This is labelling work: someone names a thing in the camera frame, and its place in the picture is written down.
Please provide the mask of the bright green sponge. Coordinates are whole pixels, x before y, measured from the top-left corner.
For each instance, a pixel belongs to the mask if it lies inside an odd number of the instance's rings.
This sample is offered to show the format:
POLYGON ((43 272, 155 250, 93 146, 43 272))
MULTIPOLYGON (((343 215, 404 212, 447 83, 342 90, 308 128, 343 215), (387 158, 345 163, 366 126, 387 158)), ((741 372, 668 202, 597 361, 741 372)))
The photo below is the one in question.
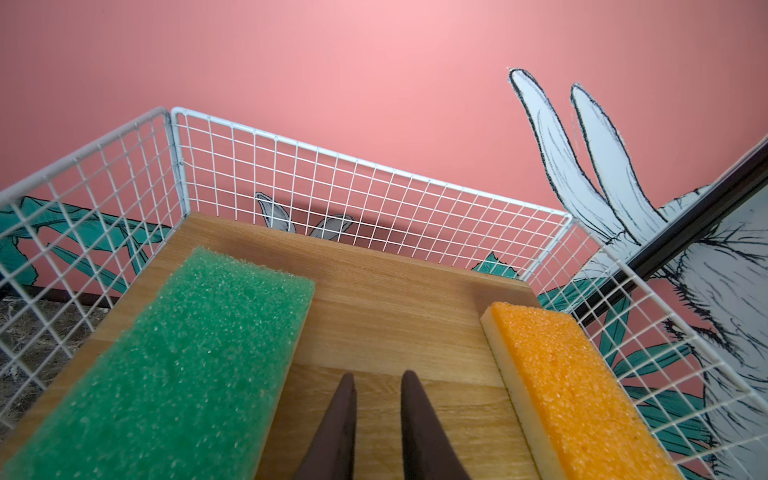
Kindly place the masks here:
POLYGON ((2 477, 252 478, 314 292, 195 249, 2 477))

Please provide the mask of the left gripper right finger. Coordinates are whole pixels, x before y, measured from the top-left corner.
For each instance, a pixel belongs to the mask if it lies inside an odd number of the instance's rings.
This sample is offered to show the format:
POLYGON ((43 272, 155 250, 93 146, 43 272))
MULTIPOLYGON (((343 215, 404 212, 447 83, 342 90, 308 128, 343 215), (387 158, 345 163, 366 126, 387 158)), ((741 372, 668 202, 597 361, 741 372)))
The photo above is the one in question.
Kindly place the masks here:
POLYGON ((400 416, 405 479, 470 479, 412 370, 401 380, 400 416))

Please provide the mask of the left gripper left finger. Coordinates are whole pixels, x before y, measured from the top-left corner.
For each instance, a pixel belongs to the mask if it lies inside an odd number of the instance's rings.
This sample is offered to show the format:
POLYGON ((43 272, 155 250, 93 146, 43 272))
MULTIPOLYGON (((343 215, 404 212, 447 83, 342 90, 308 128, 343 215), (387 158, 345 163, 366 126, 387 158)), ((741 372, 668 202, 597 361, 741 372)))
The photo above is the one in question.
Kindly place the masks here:
POLYGON ((352 479, 355 463, 357 391, 345 373, 332 396, 293 479, 352 479))

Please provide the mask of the orange sponge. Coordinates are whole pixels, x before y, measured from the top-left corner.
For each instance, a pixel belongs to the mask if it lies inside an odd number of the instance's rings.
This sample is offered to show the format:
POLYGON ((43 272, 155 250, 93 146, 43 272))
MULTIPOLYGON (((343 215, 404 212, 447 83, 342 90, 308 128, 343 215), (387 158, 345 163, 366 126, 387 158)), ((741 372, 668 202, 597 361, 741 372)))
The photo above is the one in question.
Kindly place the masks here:
POLYGON ((496 302, 481 325, 542 478, 681 478, 571 316, 496 302))

